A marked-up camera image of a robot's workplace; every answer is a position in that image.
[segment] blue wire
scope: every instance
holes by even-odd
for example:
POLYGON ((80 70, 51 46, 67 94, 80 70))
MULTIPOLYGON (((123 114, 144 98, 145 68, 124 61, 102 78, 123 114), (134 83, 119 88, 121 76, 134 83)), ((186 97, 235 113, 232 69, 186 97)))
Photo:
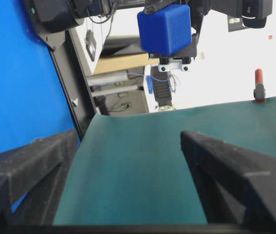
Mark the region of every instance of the blue wire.
POLYGON ((158 82, 168 82, 169 79, 157 79, 151 75, 142 75, 142 74, 138 74, 138 73, 133 73, 133 72, 129 72, 127 73, 128 75, 135 75, 135 76, 140 76, 140 77, 151 77, 152 79, 158 81, 158 82))
MULTIPOLYGON (((151 77, 152 79, 158 81, 158 82, 168 82, 169 79, 157 79, 155 78, 154 76, 151 76, 151 75, 142 75, 142 74, 138 74, 138 73, 133 73, 133 72, 129 72, 127 73, 127 75, 134 75, 134 76, 138 76, 138 77, 151 77)), ((124 80, 117 80, 117 81, 114 81, 112 83, 105 83, 105 84, 98 84, 98 86, 107 86, 107 85, 113 85, 117 82, 121 82, 121 81, 124 81, 124 80)), ((88 82, 88 84, 90 86, 94 86, 94 85, 97 85, 97 84, 91 84, 91 82, 88 82)))

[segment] white wall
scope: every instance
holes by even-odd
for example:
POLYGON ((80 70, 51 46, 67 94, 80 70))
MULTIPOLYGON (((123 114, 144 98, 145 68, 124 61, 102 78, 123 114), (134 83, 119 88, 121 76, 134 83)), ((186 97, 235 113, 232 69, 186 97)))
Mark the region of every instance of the white wall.
MULTIPOLYGON (((136 15, 140 10, 118 11, 113 35, 137 35, 136 15)), ((210 11, 204 19, 198 45, 198 54, 204 53, 205 59, 198 56, 191 72, 174 72, 181 81, 173 94, 175 107, 252 100, 256 68, 264 71, 267 97, 276 96, 276 0, 273 11, 264 29, 231 33, 227 16, 210 11), (273 35, 273 40, 268 40, 269 35, 273 35)))
POLYGON ((111 36, 139 35, 137 14, 143 7, 117 10, 111 29, 111 36))

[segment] black cable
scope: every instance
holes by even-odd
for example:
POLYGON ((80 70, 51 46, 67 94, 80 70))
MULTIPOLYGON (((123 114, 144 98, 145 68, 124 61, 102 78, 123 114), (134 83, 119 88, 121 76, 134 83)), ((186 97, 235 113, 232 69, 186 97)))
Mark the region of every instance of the black cable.
POLYGON ((90 19, 90 21, 91 21, 92 23, 102 24, 102 23, 106 23, 106 22, 114 15, 114 13, 116 12, 117 7, 118 7, 118 1, 115 2, 115 3, 112 5, 111 11, 110 11, 110 13, 109 13, 108 18, 105 19, 105 20, 102 21, 102 22, 96 22, 96 21, 94 21, 94 20, 91 18, 91 16, 90 16, 90 12, 89 12, 88 7, 86 7, 86 10, 87 10, 87 14, 89 15, 89 19, 90 19))
POLYGON ((111 108, 111 110, 110 110, 109 112, 113 111, 113 110, 114 110, 114 107, 115 107, 117 104, 119 104, 119 102, 122 101, 122 99, 123 99, 124 97, 126 97, 126 95, 120 97, 119 100, 112 106, 112 108, 111 108))

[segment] metal pipe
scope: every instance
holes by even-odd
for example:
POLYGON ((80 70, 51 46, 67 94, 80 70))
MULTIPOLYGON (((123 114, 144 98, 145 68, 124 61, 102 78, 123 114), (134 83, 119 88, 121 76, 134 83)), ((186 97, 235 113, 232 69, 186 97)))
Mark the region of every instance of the metal pipe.
POLYGON ((98 97, 98 96, 105 96, 109 94, 118 94, 118 93, 134 91, 137 89, 138 89, 138 86, 135 84, 135 85, 125 86, 125 87, 120 87, 115 89, 107 89, 107 90, 92 92, 91 94, 93 97, 98 97))

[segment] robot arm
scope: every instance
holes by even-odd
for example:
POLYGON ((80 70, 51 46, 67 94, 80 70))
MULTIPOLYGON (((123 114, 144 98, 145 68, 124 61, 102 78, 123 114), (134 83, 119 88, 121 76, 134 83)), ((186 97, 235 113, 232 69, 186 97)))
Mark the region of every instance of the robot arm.
MULTIPOLYGON (((139 22, 139 32, 142 48, 149 52, 150 58, 159 58, 160 64, 158 66, 158 70, 160 72, 169 72, 173 69, 180 69, 182 71, 188 71, 188 66, 191 63, 191 58, 197 56, 197 44, 199 40, 199 35, 201 31, 201 26, 203 22, 203 18, 208 12, 213 9, 218 12, 236 17, 243 18, 243 23, 245 26, 250 28, 263 28, 266 25, 267 16, 272 14, 272 6, 273 0, 146 0, 145 7, 143 10, 144 15, 146 16, 143 22, 139 22), (154 28, 157 28, 154 25, 154 20, 160 17, 160 13, 165 10, 167 11, 167 7, 171 4, 183 4, 188 5, 190 8, 191 25, 190 27, 196 30, 195 33, 191 34, 191 43, 183 46, 180 50, 174 51, 170 54, 162 54, 157 53, 155 46, 150 45, 150 41, 154 40, 156 35, 152 35, 150 39, 148 39, 148 35, 146 35, 146 27, 150 25, 151 31, 154 28)), ((183 25, 184 19, 180 17, 180 19, 170 19, 167 17, 164 22, 169 24, 169 22, 173 20, 174 25, 168 25, 167 28, 163 28, 165 32, 168 33, 166 36, 169 38, 173 33, 172 27, 178 27, 178 24, 183 25)), ((180 33, 183 37, 182 33, 188 33, 189 29, 183 28, 179 30, 177 33, 180 33)))

